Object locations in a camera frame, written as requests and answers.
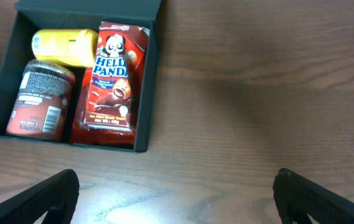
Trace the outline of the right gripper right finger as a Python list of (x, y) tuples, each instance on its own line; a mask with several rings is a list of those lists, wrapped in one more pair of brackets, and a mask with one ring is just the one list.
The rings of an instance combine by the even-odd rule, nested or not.
[(354, 223), (353, 202), (289, 169), (279, 169), (272, 189), (283, 224)]

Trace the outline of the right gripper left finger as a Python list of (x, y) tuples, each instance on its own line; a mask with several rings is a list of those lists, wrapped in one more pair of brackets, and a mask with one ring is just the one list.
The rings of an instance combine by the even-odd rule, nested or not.
[(70, 223), (79, 196), (74, 170), (65, 169), (0, 203), (0, 223)]

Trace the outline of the red Hacks candy bag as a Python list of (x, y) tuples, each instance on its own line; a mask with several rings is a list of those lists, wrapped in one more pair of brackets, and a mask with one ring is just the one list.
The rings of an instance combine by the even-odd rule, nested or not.
[(82, 80), (82, 89), (75, 110), (69, 143), (100, 146), (117, 144), (127, 144), (128, 146), (133, 145), (136, 134), (135, 127), (132, 128), (132, 132), (118, 131), (115, 129), (86, 129), (82, 127), (81, 122), (83, 121), (85, 112), (86, 97), (88, 94), (91, 72), (92, 68), (85, 69)]

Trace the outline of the red Pringles can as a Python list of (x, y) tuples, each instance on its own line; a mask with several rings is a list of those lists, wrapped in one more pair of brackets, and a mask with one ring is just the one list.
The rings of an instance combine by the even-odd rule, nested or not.
[(6, 134), (60, 141), (75, 80), (73, 72), (56, 63), (28, 62)]

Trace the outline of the red Hello Panda box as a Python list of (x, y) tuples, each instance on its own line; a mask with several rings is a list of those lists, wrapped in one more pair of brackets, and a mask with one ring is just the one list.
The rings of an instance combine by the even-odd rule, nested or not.
[(101, 23), (82, 126), (133, 131), (148, 38), (146, 27)]

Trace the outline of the yellow round container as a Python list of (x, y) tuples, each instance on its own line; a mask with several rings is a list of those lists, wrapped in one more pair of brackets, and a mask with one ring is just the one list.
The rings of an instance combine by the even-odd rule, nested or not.
[(36, 59), (72, 67), (92, 67), (98, 33), (91, 29), (42, 29), (32, 37)]

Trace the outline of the black gift box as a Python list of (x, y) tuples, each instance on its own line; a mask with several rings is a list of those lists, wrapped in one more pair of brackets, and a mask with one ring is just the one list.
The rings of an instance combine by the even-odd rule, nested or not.
[(0, 137), (146, 151), (160, 5), (19, 1), (0, 69)]

